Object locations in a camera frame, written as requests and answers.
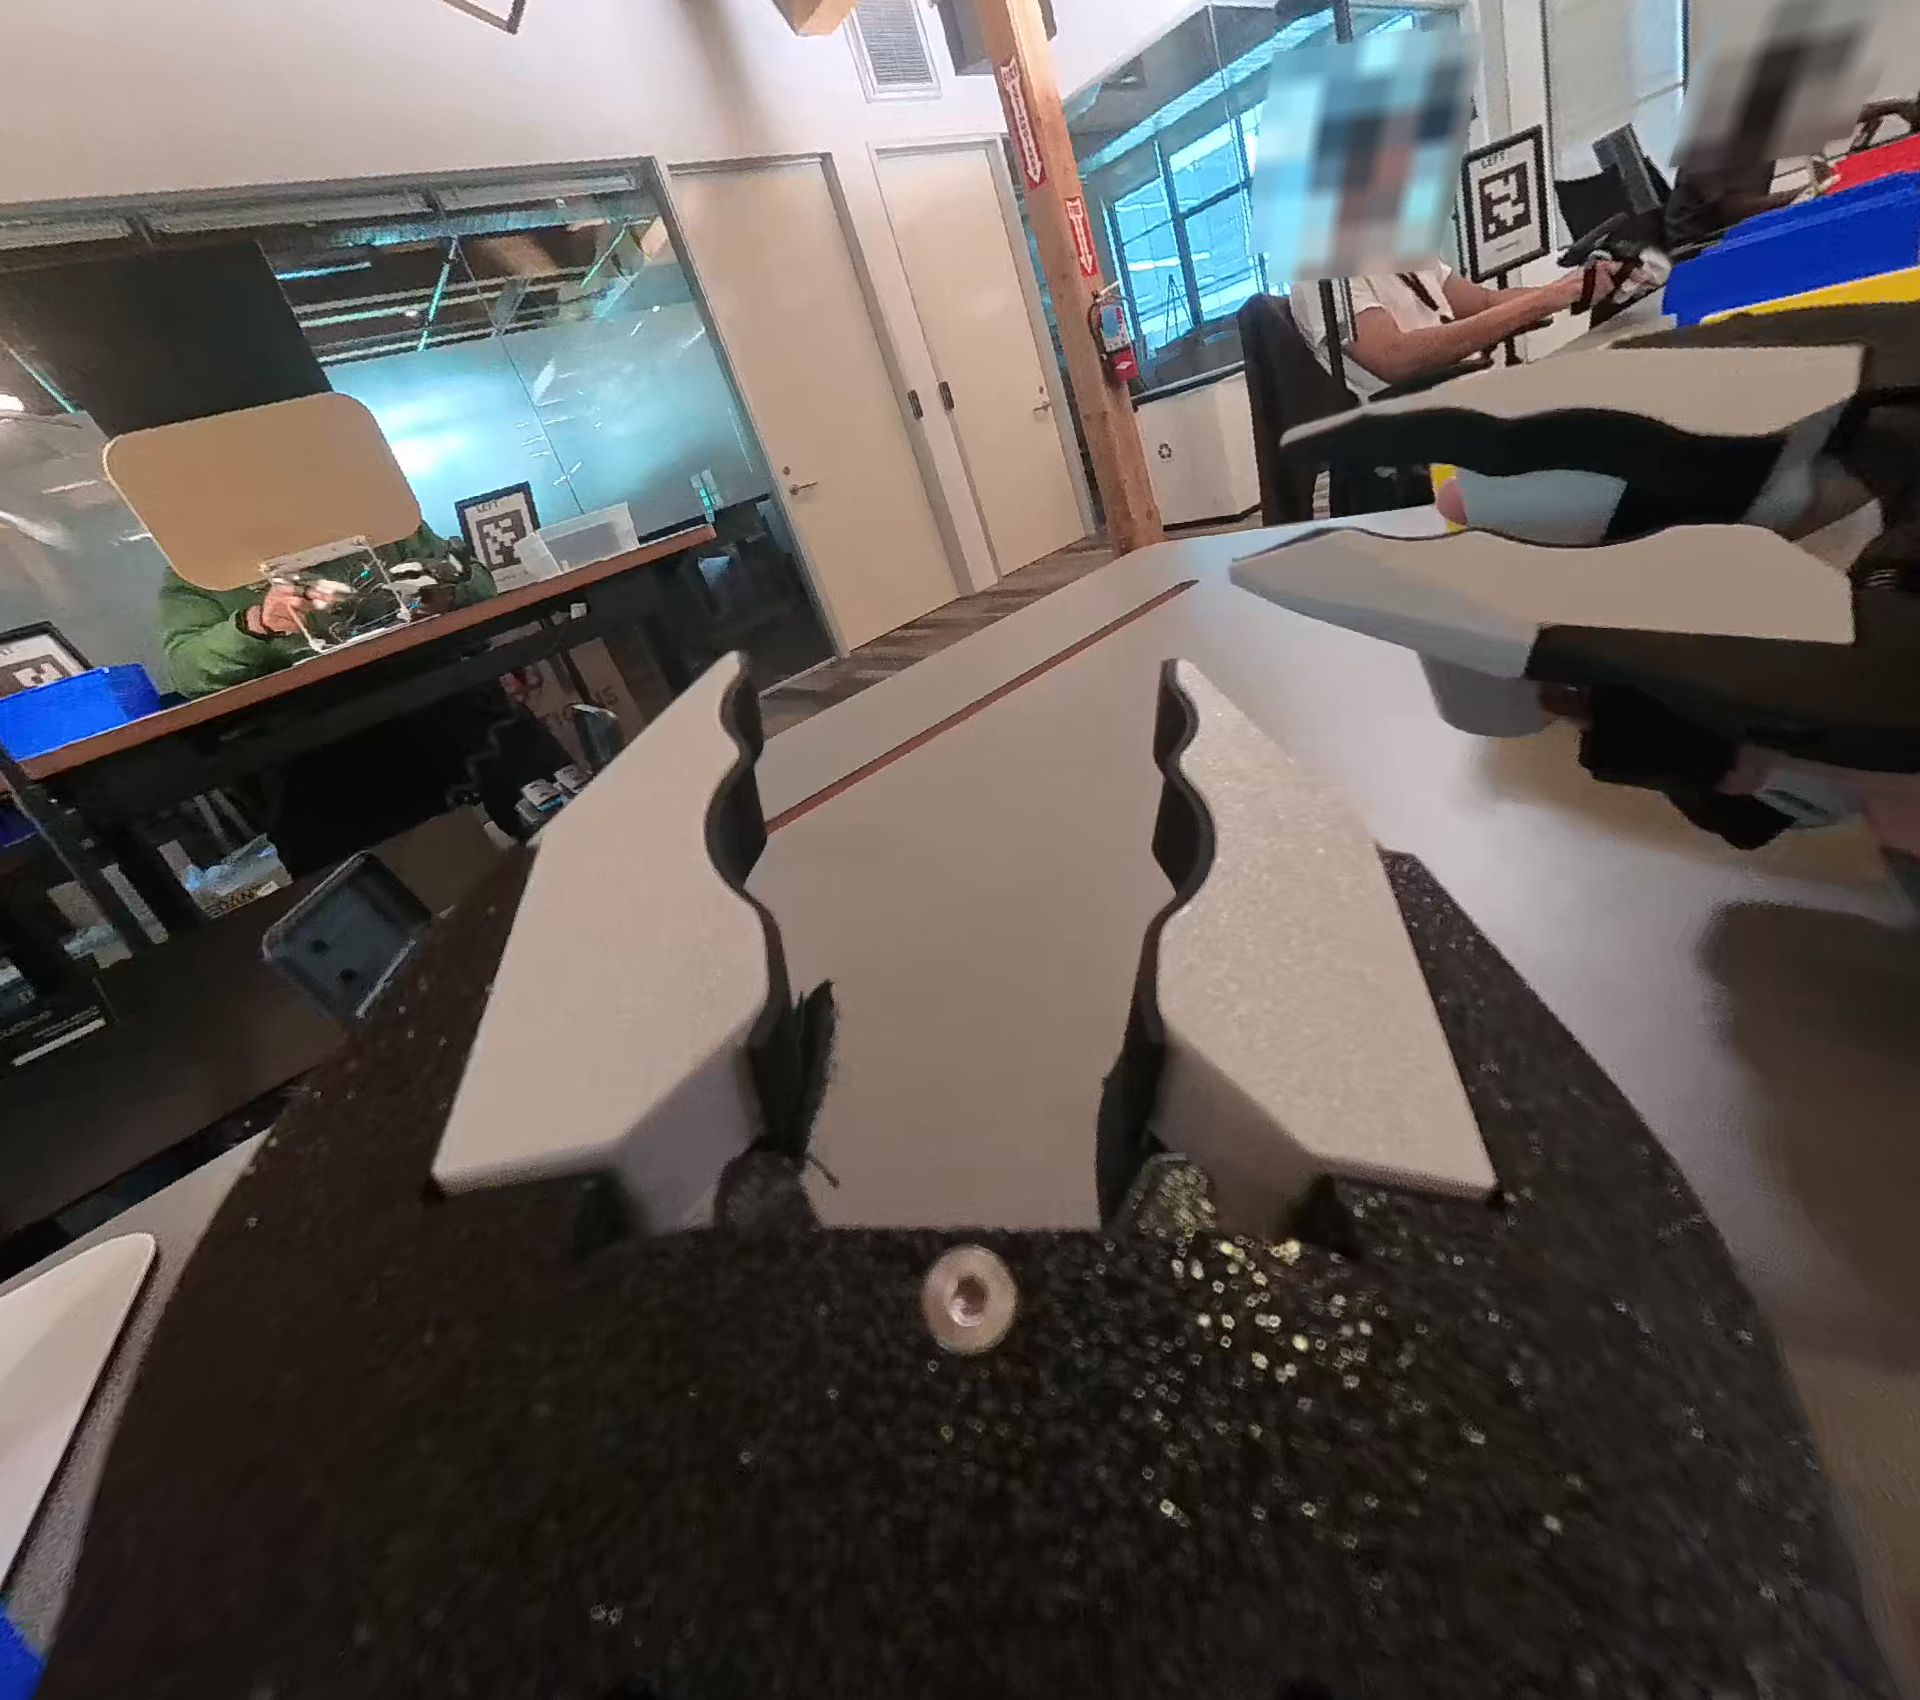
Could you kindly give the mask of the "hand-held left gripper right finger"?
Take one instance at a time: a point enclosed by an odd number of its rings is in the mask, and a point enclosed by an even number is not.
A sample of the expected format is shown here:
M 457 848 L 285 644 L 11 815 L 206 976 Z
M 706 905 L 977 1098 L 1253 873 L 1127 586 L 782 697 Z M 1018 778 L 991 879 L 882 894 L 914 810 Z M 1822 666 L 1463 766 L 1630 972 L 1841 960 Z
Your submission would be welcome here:
M 1149 916 L 1097 1102 L 1097 1217 L 1161 1162 L 1270 1238 L 1320 1184 L 1500 1189 L 1373 836 L 1187 658 L 1161 663 Z

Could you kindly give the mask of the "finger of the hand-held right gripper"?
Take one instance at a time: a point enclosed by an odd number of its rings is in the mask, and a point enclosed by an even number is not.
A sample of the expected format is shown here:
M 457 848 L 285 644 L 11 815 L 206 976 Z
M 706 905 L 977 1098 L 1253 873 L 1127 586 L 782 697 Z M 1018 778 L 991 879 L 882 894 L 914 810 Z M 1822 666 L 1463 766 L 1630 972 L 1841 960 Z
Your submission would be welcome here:
M 1802 537 L 1860 417 L 1867 347 L 1563 350 L 1348 410 L 1283 438 L 1331 476 L 1457 470 L 1467 531 L 1595 546 L 1670 528 Z
M 1550 632 L 1851 647 L 1846 576 L 1764 525 L 1670 525 L 1595 546 L 1488 529 L 1322 525 L 1230 564 L 1260 602 L 1475 680 L 1522 681 Z

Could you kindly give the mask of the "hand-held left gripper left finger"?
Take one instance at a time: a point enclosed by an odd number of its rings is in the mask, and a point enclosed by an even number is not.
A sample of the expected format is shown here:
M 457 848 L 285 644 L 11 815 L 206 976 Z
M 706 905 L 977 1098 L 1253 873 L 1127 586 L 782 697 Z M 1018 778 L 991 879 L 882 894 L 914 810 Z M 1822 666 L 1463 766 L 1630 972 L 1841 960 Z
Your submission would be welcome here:
M 801 1178 L 835 1036 L 752 894 L 763 749 L 713 659 L 541 826 L 431 1158 L 438 1194 L 587 1179 L 639 1233 L 713 1222 L 739 1160 Z

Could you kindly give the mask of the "yellow plastic bin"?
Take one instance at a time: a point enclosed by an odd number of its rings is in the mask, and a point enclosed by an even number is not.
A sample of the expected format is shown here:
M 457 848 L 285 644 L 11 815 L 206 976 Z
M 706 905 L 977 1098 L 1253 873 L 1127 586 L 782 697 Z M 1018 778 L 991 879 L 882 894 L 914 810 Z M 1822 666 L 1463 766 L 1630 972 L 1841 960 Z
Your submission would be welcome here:
M 1860 306 L 1894 306 L 1917 302 L 1917 264 L 1908 268 L 1861 274 L 1858 277 L 1838 279 L 1794 294 L 1758 300 L 1745 306 L 1734 306 L 1702 315 L 1702 325 L 1721 323 L 1738 317 L 1764 317 L 1775 313 L 1851 310 Z

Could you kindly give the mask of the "small blue plastic bin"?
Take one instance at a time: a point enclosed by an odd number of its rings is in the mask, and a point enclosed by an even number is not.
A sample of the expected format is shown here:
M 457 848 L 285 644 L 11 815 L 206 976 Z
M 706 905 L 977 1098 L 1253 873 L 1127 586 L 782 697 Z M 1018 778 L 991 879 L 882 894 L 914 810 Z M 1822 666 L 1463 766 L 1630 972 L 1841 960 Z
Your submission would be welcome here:
M 1717 310 L 1902 269 L 1917 255 L 1917 173 L 1820 194 L 1728 230 L 1678 262 L 1662 312 L 1695 325 Z

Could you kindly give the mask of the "small framed marker sign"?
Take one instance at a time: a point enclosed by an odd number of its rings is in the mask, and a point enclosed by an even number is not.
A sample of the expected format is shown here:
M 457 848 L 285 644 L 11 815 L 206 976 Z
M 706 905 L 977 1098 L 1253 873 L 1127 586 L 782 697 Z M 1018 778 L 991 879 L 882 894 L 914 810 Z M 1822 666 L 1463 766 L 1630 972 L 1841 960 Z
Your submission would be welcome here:
M 1461 272 L 1477 285 L 1547 255 L 1552 200 L 1542 125 L 1465 152 L 1457 166 Z

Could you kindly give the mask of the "cardboard box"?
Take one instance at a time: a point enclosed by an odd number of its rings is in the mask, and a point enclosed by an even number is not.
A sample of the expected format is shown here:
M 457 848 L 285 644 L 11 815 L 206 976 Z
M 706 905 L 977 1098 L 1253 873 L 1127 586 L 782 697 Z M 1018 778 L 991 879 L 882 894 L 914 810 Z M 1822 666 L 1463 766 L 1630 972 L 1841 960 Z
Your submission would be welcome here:
M 602 639 L 540 658 L 518 680 L 523 708 L 574 759 L 585 759 L 574 708 L 591 703 L 607 711 L 620 746 L 632 742 L 646 724 L 641 706 Z

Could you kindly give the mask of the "office chair with brown jacket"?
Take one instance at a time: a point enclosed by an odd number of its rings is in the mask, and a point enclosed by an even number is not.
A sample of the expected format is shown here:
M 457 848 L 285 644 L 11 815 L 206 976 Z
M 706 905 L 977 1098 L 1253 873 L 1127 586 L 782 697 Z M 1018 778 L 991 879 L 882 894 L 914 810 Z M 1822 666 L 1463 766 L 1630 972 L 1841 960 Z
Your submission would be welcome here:
M 1260 487 L 1260 521 L 1283 525 L 1327 518 L 1331 470 L 1325 450 L 1288 456 L 1283 440 L 1345 414 L 1355 398 L 1336 385 L 1308 344 L 1285 295 L 1255 294 L 1236 315 Z

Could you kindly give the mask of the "white recycling cabinet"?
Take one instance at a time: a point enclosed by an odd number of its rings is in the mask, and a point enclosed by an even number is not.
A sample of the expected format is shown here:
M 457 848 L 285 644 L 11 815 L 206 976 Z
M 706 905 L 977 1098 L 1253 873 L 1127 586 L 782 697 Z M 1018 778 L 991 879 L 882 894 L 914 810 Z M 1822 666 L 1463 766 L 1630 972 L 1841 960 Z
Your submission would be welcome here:
M 1243 372 L 1149 394 L 1134 406 L 1165 529 L 1260 513 L 1260 478 Z

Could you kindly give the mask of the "brown-topped desk black legs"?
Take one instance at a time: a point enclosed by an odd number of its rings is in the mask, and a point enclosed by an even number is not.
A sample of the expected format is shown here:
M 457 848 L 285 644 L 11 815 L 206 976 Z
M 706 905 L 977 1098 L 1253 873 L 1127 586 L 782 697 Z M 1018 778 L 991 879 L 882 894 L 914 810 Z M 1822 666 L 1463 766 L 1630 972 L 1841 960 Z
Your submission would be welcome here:
M 692 668 L 667 619 L 667 583 L 713 543 L 712 524 L 685 525 L 50 752 L 3 753 L 3 794 L 43 838 L 71 823 L 103 843 L 109 827 L 264 775 L 611 632 L 635 632 L 675 694 Z

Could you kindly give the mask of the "clear plastic box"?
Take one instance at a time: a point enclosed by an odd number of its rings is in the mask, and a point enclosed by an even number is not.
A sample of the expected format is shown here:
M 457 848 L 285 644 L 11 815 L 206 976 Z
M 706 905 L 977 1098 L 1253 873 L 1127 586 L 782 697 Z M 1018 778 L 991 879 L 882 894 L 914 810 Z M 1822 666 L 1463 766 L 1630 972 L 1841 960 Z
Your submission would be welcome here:
M 638 550 L 628 504 L 552 519 L 518 541 L 518 565 L 535 582 L 552 580 Z

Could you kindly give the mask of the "large paned window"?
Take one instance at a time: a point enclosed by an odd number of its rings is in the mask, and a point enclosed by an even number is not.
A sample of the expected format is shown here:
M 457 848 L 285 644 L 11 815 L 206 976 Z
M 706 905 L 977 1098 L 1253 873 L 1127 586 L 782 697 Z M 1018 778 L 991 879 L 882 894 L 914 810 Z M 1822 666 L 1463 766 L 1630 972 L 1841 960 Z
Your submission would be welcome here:
M 1141 137 L 1087 179 L 1127 308 L 1143 391 L 1241 358 L 1237 312 L 1283 295 L 1260 250 L 1253 179 L 1263 104 L 1212 104 Z

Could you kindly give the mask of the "beige door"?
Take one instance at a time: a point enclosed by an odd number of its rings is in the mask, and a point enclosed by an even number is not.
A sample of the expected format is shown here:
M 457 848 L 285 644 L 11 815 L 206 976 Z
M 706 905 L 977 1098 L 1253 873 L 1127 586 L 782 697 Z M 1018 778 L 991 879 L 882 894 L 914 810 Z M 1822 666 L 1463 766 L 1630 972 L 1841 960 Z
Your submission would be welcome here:
M 667 191 L 833 645 L 948 606 L 948 543 L 827 160 L 672 167 Z
M 984 141 L 875 152 L 880 198 L 971 505 L 1000 577 L 1085 529 L 1044 363 L 1002 155 Z

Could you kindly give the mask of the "low blue plastic bin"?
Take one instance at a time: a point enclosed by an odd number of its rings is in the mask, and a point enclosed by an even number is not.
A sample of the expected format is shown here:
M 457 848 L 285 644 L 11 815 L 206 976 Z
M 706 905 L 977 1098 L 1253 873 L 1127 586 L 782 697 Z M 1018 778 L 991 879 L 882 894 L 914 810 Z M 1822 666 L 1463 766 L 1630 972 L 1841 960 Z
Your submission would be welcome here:
M 2 747 L 25 761 L 163 710 L 163 694 L 138 661 L 48 675 L 2 696 Z

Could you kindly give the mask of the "beige panel on white stand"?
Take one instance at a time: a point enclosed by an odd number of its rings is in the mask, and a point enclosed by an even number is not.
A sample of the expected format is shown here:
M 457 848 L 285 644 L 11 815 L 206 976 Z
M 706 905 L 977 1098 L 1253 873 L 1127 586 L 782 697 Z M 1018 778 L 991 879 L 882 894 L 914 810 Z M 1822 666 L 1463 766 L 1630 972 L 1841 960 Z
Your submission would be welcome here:
M 415 490 L 372 410 L 342 391 L 115 436 L 103 474 L 182 582 L 222 591 L 343 541 L 422 525 Z

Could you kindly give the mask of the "black backdrop board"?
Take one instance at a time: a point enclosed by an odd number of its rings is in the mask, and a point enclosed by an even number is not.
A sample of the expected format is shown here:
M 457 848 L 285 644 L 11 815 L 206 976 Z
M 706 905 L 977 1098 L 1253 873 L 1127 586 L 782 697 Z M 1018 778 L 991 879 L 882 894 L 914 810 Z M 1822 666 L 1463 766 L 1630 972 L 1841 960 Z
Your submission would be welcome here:
M 251 238 L 3 272 L 2 335 L 109 440 L 330 391 Z

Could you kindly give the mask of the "wooden post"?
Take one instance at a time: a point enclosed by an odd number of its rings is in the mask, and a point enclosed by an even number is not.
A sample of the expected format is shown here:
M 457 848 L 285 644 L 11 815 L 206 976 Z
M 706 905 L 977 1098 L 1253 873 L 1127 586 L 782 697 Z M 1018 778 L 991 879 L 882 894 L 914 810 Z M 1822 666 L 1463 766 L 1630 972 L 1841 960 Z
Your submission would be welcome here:
M 1063 350 L 1108 541 L 1117 555 L 1161 541 L 1139 419 L 1099 342 L 1111 295 L 1044 31 L 1039 0 L 971 0 L 1019 173 L 1025 221 Z

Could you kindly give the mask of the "black wall speaker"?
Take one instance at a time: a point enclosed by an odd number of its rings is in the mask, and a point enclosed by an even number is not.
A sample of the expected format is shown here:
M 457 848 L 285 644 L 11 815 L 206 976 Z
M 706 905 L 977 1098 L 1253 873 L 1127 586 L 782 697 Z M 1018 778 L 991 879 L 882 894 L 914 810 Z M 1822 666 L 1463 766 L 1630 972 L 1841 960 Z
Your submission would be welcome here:
M 994 69 L 994 56 L 989 53 L 977 1 L 929 0 L 929 7 L 940 22 L 953 74 L 960 78 L 987 75 Z M 1058 20 L 1052 0 L 1038 0 L 1038 7 L 1044 37 L 1053 42 L 1058 35 Z

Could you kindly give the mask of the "white wall vent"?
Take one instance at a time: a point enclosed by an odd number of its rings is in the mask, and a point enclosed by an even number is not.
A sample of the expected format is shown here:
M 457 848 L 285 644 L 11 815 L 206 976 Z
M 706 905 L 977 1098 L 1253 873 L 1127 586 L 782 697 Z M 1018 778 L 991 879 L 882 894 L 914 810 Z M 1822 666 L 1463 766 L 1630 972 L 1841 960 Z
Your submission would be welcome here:
M 855 0 L 843 31 L 870 104 L 921 104 L 942 94 L 918 0 Z

